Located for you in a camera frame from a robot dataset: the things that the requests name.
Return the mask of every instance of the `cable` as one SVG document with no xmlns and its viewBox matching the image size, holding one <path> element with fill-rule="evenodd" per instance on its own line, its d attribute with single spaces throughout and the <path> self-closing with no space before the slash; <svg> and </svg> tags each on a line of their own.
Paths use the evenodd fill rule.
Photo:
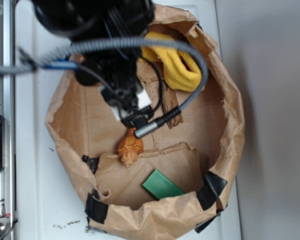
<svg viewBox="0 0 300 240">
<path fill-rule="evenodd" d="M 190 96 L 180 106 L 172 109 L 164 116 L 153 120 L 152 122 L 148 123 L 146 126 L 139 128 L 134 132 L 137 138 L 142 138 L 146 134 L 161 127 L 164 123 L 168 122 L 169 120 L 173 119 L 175 116 L 179 115 L 181 111 L 185 109 L 200 94 L 201 90 L 206 85 L 208 81 L 207 64 L 203 59 L 203 57 L 201 56 L 200 52 L 194 49 L 191 45 L 179 41 L 144 39 L 140 36 L 115 37 L 112 39 L 98 38 L 98 39 L 90 39 L 86 41 L 76 42 L 71 46 L 60 47 L 59 51 L 55 51 L 55 50 L 51 51 L 43 55 L 42 57 L 34 59 L 33 63 L 35 64 L 36 67 L 44 68 L 45 66 L 49 65 L 51 62 L 57 61 L 58 59 L 61 59 L 64 56 L 68 56 L 72 54 L 87 54 L 91 52 L 106 51 L 111 49 L 131 49 L 131 48 L 138 48 L 140 46 L 144 46 L 144 47 L 160 46 L 166 48 L 174 48 L 179 51 L 187 52 L 193 57 L 193 59 L 198 64 L 202 73 L 201 82 L 194 90 L 194 92 L 192 92 Z M 2 75 L 17 74 L 26 71 L 31 72 L 33 71 L 33 66 L 32 65 L 23 65 L 20 67 L 0 66 L 0 70 L 1 70 L 0 73 Z"/>
<path fill-rule="evenodd" d="M 109 25 L 107 23 L 107 21 L 103 18 L 103 23 L 104 23 L 104 26 L 105 26 L 105 30 L 109 36 L 110 39 L 113 38 L 112 34 L 111 34 L 111 31 L 110 31 L 110 28 L 109 28 Z M 129 58 L 127 55 L 125 55 L 119 48 L 116 49 L 118 51 L 118 53 L 121 55 L 121 57 L 124 59 L 124 60 L 127 60 L 129 61 Z"/>
<path fill-rule="evenodd" d="M 18 222 L 18 219 L 14 220 L 12 222 L 10 229 L 1 236 L 1 240 L 4 240 L 4 238 L 12 232 L 12 230 L 14 229 L 17 222 Z"/>
<path fill-rule="evenodd" d="M 52 51 L 40 58 L 33 60 L 37 66 L 44 67 L 51 63 L 52 61 L 56 61 L 63 56 L 72 55 L 72 54 L 86 54 L 91 52 L 98 51 L 106 51 L 110 49 L 129 49 L 136 47 L 151 47 L 151 46 L 160 46 L 166 48 L 174 48 L 179 51 L 188 52 L 195 62 L 198 64 L 201 73 L 202 79 L 199 83 L 198 87 L 190 94 L 190 96 L 178 107 L 181 111 L 185 109 L 192 101 L 195 99 L 203 87 L 206 85 L 208 81 L 208 67 L 198 52 L 198 50 L 194 49 L 191 45 L 179 42 L 179 41 L 163 41 L 163 40 L 153 40 L 153 39 L 144 39 L 142 37 L 114 37 L 112 39 L 91 39 L 82 42 L 73 43 L 71 46 L 60 47 L 59 51 Z"/>
<path fill-rule="evenodd" d="M 160 74 L 160 71 L 159 69 L 157 68 L 157 66 L 149 61 L 148 59 L 146 59 L 145 57 L 141 57 L 143 60 L 145 60 L 148 64 L 150 64 L 150 66 L 153 68 L 153 70 L 155 71 L 156 75 L 158 76 L 158 79 L 159 79 L 159 100 L 158 100 L 158 103 L 157 105 L 155 106 L 155 108 L 153 109 L 153 111 L 157 111 L 158 108 L 160 107 L 160 105 L 162 105 L 162 100 L 163 100 L 163 90 L 164 90 L 164 81 L 161 77 L 161 74 Z"/>
<path fill-rule="evenodd" d="M 106 82 L 106 80 L 100 76 L 98 73 L 96 73 L 95 71 L 91 70 L 90 68 L 82 65 L 82 64 L 78 64 L 78 69 L 86 72 L 87 74 L 90 74 L 91 76 L 93 76 L 94 78 L 98 79 L 103 85 L 104 87 L 118 100 L 120 101 L 120 97 L 118 96 L 118 94 L 115 92 L 115 90 L 113 90 L 113 88 Z"/>
</svg>

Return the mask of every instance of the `paper bag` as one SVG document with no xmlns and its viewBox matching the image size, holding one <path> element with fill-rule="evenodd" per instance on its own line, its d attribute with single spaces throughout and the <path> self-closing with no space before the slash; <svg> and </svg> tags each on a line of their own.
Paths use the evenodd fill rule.
<svg viewBox="0 0 300 240">
<path fill-rule="evenodd" d="M 245 119 L 241 94 L 215 51 L 217 44 L 203 32 L 191 13 L 156 5 L 155 20 L 149 30 L 188 41 L 202 53 L 210 74 L 205 90 L 182 112 L 183 123 L 172 129 L 165 125 L 144 137 L 144 150 L 146 154 L 162 154 L 186 143 L 183 147 L 197 151 L 203 184 L 200 181 L 191 192 L 161 200 L 142 197 L 124 204 L 123 199 L 115 199 L 120 196 L 120 186 L 129 186 L 134 178 L 127 177 L 127 182 L 122 185 L 118 182 L 125 181 L 123 176 L 113 180 L 107 176 L 110 182 L 102 183 L 99 177 L 106 178 L 105 169 L 111 168 L 110 162 L 102 162 L 102 154 L 117 154 L 118 143 L 127 129 L 116 121 L 99 87 L 80 85 L 72 71 L 66 71 L 59 83 L 46 116 L 46 126 L 73 188 L 86 206 L 90 226 L 130 240 L 172 240 L 227 207 L 244 146 Z M 157 104 L 158 77 L 155 72 L 147 63 L 139 62 L 137 75 L 152 104 Z M 188 95 L 176 91 L 179 103 Z M 157 111 L 155 118 L 162 114 Z M 83 155 L 102 156 L 95 175 L 82 161 Z M 141 170 L 142 158 L 140 156 L 135 166 L 127 171 Z M 189 164 L 192 162 L 189 156 L 185 159 Z M 117 167 L 118 162 L 112 166 L 113 169 Z M 183 174 L 176 169 L 176 175 Z M 142 174 L 134 176 L 137 182 L 145 178 Z M 128 191 L 130 195 L 134 194 L 131 188 Z"/>
</svg>

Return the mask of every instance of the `white surface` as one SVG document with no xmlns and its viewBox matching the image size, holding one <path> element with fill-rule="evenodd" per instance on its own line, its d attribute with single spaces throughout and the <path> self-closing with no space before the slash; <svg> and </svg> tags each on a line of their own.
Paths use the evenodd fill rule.
<svg viewBox="0 0 300 240">
<path fill-rule="evenodd" d="M 174 7 L 193 9 L 203 28 L 216 36 L 218 28 L 214 1 L 185 1 Z M 32 56 L 69 45 L 69 41 L 49 34 L 38 24 L 29 1 L 16 7 L 16 45 Z M 62 76 L 61 71 L 39 71 L 16 79 L 16 170 L 18 239 L 88 240 L 120 239 L 96 231 L 85 232 L 84 205 L 73 190 L 57 156 L 44 120 L 50 99 Z M 228 208 L 202 233 L 189 232 L 183 240 L 240 240 L 237 191 L 234 186 Z"/>
<path fill-rule="evenodd" d="M 300 240 L 300 0 L 216 6 L 223 61 L 245 105 L 242 238 Z"/>
</svg>

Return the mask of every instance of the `green rectangular object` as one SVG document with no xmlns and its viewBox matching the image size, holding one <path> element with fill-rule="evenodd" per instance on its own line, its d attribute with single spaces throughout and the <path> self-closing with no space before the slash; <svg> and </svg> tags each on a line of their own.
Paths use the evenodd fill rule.
<svg viewBox="0 0 300 240">
<path fill-rule="evenodd" d="M 176 197 L 185 194 L 165 175 L 155 169 L 151 175 L 142 184 L 149 193 L 155 196 L 158 200 L 167 197 Z"/>
</svg>

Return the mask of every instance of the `yellow towel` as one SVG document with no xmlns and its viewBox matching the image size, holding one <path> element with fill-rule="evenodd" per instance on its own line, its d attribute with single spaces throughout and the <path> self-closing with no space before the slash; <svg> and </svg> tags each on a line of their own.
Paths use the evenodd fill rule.
<svg viewBox="0 0 300 240">
<path fill-rule="evenodd" d="M 145 38 L 157 40 L 174 40 L 169 35 L 149 32 Z M 202 74 L 194 59 L 186 52 L 174 48 L 153 46 L 143 47 L 142 55 L 152 62 L 162 62 L 163 77 L 169 88 L 193 92 L 199 85 Z"/>
</svg>

